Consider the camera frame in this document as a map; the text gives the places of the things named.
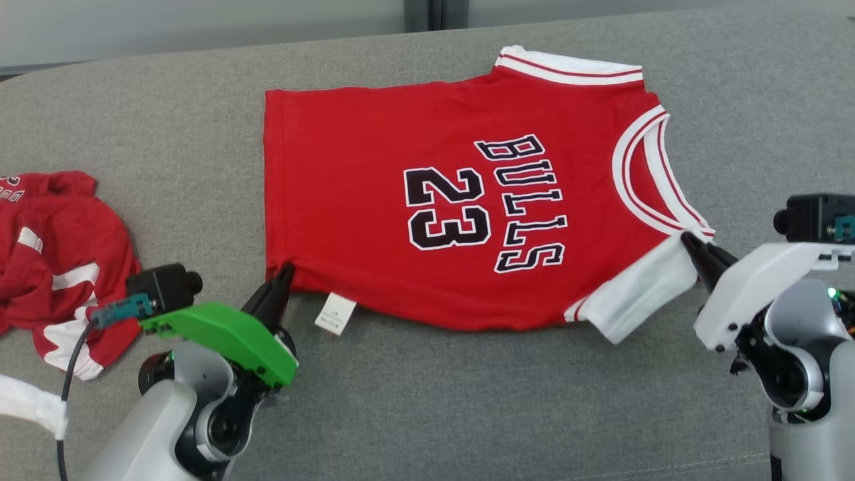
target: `red clothing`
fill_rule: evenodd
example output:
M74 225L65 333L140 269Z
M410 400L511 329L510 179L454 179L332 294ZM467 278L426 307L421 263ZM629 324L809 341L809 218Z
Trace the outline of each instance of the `red clothing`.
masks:
M459 82L267 92L268 273L460 330L586 319L634 265L652 281L615 302L663 304L685 282L647 293L673 271L638 261L713 232L668 166L668 117L639 67L522 47Z
M0 334L32 331L46 362L62 370L93 309L125 297L139 272L121 219L94 197L82 172L0 178ZM74 374L91 379L139 332L134 319L94 330Z

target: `white label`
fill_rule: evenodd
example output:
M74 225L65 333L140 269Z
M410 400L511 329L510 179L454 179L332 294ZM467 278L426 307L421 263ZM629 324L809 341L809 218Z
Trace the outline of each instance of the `white label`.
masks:
M329 297L327 297L327 304L323 305L321 313L315 319L315 325L337 336L341 336L341 331L345 330L347 321L351 320L353 308L356 306L356 302L341 297L336 293L330 293Z

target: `gray fabric surface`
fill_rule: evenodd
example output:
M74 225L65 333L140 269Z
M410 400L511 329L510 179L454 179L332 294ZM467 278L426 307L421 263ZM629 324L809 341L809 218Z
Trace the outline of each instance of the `gray fabric surface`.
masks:
M83 169L145 265L180 261L203 300L239 306L262 281L263 92L460 80L503 45L642 64L673 114L686 196L745 255L777 241L792 193L851 192L855 26L819 14L691 11L238 50L140 56L0 84L0 171ZM853 285L851 271L830 277ZM727 374L672 302L619 346L589 325L464 334L358 311L335 338L301 295L286 320L301 368L262 411L236 479L754 481L768 478L757 379ZM72 480L139 398L144 338L72 388ZM59 392L26 332L0 372ZM0 479L56 478L52 436L0 419Z

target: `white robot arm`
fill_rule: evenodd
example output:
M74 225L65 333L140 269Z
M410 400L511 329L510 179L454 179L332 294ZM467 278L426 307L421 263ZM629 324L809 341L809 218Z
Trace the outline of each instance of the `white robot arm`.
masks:
M773 481L855 479L855 296L805 278L852 260L853 213L852 197L793 197L775 225L795 242L741 260L681 238L711 292L695 333L710 350L735 351L731 372L753 368L771 404Z
M82 480L229 479L257 410L275 404L299 366L293 341L280 327L292 277L288 264L240 311L217 303L192 306L201 279L180 264L129 278L132 295L118 306L121 314L108 307L92 323L126 318L122 309L131 308L139 311L133 315L146 334L186 340L143 363L142 399ZM65 481L62 442L57 456Z

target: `bulls jersey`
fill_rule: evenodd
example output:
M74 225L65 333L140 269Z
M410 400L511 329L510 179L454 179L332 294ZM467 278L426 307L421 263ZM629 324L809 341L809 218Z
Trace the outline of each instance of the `bulls jersey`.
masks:
M267 92L268 273L451 329L619 341L694 283L675 235L713 234L668 118L640 67L520 46L470 80Z

